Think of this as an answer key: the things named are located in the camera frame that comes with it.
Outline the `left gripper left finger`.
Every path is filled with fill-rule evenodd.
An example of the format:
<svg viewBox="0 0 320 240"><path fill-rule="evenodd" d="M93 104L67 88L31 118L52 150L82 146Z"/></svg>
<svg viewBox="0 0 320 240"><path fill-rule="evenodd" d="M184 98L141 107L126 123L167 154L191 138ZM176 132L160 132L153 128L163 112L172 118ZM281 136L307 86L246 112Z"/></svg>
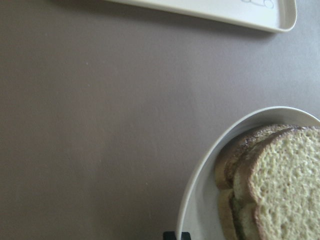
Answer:
<svg viewBox="0 0 320 240"><path fill-rule="evenodd" d="M177 240L176 234L174 231L165 231L162 235L163 240Z"/></svg>

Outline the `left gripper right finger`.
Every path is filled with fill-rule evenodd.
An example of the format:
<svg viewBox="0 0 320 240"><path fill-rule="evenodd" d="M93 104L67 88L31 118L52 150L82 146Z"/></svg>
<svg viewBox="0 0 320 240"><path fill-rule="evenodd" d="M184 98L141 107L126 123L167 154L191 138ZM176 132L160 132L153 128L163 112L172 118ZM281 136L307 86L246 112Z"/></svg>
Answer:
<svg viewBox="0 0 320 240"><path fill-rule="evenodd" d="M189 232L182 232L181 233L181 240L191 240L191 235Z"/></svg>

